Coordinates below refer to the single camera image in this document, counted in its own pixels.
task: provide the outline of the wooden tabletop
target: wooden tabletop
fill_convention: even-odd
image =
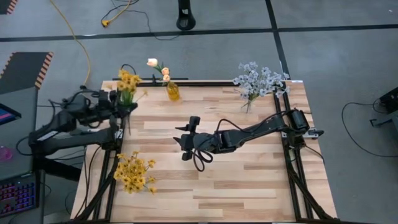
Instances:
[[[105,81],[103,88],[116,82]],[[310,112],[303,83],[288,85],[290,105]],[[138,95],[143,91],[138,88]],[[271,95],[258,98],[246,114],[241,108],[244,101],[233,87],[180,87],[182,100],[168,99],[165,87],[145,88],[149,92],[139,100],[138,108],[131,114],[131,135],[126,133],[123,153],[140,151],[140,158],[155,159],[154,169],[148,172],[159,181],[155,195],[149,192],[128,194],[117,184],[112,209],[112,222],[287,222],[294,221],[294,211],[285,168],[280,133],[273,133],[247,142],[237,151],[214,156],[204,172],[198,172],[193,161],[182,161],[180,146],[172,137],[183,131],[190,116],[200,116],[197,132],[213,133],[221,118],[228,118],[245,128],[275,113]],[[312,116],[306,114],[310,126]],[[232,129],[222,123],[220,129]],[[306,139],[307,145],[320,152],[317,140]],[[90,146],[86,160],[96,149]],[[328,179],[322,160],[313,152],[301,150],[308,189],[325,209],[335,217]],[[104,152],[94,158],[88,198],[98,188]],[[80,208],[86,190],[84,170],[81,172],[72,218]],[[298,197],[302,216],[305,217],[302,194]],[[108,192],[103,197],[101,215],[104,217]]]

